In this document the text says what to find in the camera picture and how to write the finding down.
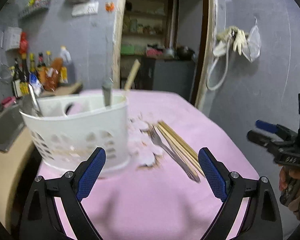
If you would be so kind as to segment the person right hand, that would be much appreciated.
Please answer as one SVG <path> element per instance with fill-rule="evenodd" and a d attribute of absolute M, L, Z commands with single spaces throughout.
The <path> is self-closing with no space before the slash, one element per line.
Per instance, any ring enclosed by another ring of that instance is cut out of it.
<path fill-rule="evenodd" d="M 300 196 L 300 169 L 283 166 L 279 173 L 280 203 L 288 206 Z"/>

